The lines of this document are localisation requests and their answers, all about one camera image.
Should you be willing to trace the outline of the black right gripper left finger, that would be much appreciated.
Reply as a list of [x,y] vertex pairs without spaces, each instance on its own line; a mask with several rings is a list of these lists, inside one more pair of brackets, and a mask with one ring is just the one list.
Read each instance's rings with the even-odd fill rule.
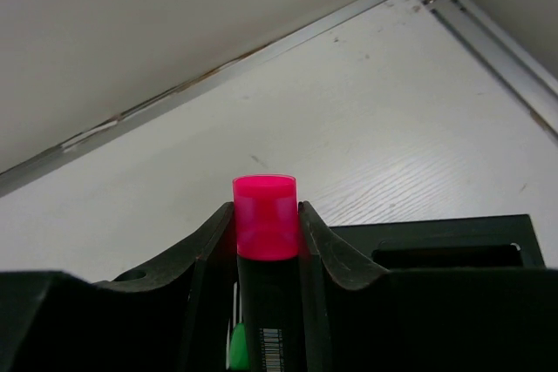
[[112,281],[116,346],[131,371],[223,371],[237,278],[233,205]]

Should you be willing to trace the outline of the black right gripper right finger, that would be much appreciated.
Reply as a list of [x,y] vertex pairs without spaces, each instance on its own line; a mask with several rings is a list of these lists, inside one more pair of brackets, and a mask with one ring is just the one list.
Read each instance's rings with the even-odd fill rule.
[[374,285],[388,274],[326,225],[308,202],[298,206],[299,269],[307,370],[356,371],[371,365]]

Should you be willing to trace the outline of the green cap black highlighter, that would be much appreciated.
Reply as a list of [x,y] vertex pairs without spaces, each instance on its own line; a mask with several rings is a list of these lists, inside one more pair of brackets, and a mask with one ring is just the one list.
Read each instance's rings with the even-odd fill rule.
[[229,369],[232,371],[249,371],[248,345],[246,329],[243,323],[233,328],[229,342]]

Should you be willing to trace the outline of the red cap black highlighter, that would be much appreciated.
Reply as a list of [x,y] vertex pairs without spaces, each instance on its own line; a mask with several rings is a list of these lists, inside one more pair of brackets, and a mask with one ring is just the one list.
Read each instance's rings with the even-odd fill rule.
[[303,371],[296,179],[256,174],[232,182],[242,316],[253,371]]

